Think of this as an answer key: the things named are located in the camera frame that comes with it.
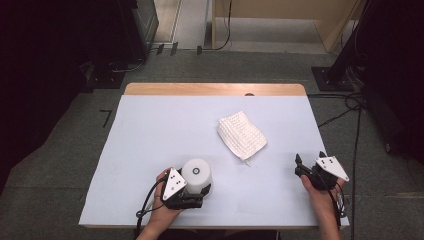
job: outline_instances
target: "white cylinder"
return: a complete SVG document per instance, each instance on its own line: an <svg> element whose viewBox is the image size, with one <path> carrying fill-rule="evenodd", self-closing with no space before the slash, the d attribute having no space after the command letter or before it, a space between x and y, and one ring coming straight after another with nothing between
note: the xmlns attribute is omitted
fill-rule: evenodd
<svg viewBox="0 0 424 240"><path fill-rule="evenodd" d="M211 168L200 158L188 161L182 168L181 175L187 182L187 191L191 194L200 194L203 188L212 184Z"/></svg>

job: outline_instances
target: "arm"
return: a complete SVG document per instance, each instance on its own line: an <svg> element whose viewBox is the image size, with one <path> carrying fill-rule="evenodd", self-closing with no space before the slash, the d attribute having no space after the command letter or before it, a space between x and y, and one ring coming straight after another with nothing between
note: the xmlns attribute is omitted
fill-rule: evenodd
<svg viewBox="0 0 424 240"><path fill-rule="evenodd" d="M314 209L315 215L318 220L319 229L321 232L321 240L339 240L341 239L337 221L335 218L335 212L331 197L327 191L318 191L309 181L309 178L305 175L301 176L303 186L308 191L309 198L311 201L312 208ZM343 185L342 179L337 180L340 186Z"/></svg>
<svg viewBox="0 0 424 240"><path fill-rule="evenodd" d="M165 176L165 171L163 171L159 176L156 177L156 180ZM149 222L147 222L143 231L137 237L137 240L156 240L158 237L174 222L175 218L181 213L181 210L170 210L166 206L163 206L163 203L160 201L160 195L162 191L163 182L160 183L154 193L154 201L152 209L159 208L152 211L150 215Z"/></svg>

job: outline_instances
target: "wooden desk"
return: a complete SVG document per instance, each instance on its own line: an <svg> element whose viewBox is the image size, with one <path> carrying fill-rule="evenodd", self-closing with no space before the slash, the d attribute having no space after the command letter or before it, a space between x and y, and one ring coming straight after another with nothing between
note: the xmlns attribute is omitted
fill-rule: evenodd
<svg viewBox="0 0 424 240"><path fill-rule="evenodd" d="M215 49L216 18L228 18L230 0L212 1L212 48ZM357 18L357 11L362 9L364 2L363 0L232 0L231 18L315 20L315 27L326 51L332 52L349 20Z"/></svg>
<svg viewBox="0 0 424 240"><path fill-rule="evenodd" d="M220 117L240 110L268 140L250 159L251 167L225 146L216 129ZM171 228L316 227L308 194L294 174L294 159L299 153L305 165L312 165L319 151L325 152L324 145L300 84L131 83L79 224L133 228L157 174L202 158L211 167L212 191L201 209L184 211Z"/></svg>

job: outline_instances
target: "person's left hand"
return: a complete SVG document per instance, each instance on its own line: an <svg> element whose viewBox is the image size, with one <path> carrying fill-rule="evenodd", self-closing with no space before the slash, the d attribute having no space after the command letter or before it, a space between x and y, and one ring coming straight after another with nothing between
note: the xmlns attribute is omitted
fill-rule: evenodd
<svg viewBox="0 0 424 240"><path fill-rule="evenodd" d="M164 170L159 176L156 177L156 181L163 178L165 176L166 171ZM152 209L156 209L152 211L150 215L149 222L144 227L143 231L137 238L137 240L144 239L157 239L160 234L162 234L168 227L174 222L175 218L182 212L182 210L172 210L168 209L163 205L160 200L160 196L162 193L163 182L159 183L155 189L154 193L154 201Z"/></svg>

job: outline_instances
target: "wooden desk leg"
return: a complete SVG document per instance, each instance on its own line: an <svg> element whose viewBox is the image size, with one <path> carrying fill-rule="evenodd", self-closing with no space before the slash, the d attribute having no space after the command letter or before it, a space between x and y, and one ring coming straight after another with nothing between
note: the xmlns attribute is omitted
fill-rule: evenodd
<svg viewBox="0 0 424 240"><path fill-rule="evenodd" d="M215 7L216 7L216 0L212 0L212 49L215 49L216 47L216 19L215 19Z"/></svg>
<svg viewBox="0 0 424 240"><path fill-rule="evenodd" d="M344 29L354 16L360 2L361 0L347 1L346 7L343 9L343 15L338 22L328 20L314 21L315 28L327 52L334 51Z"/></svg>

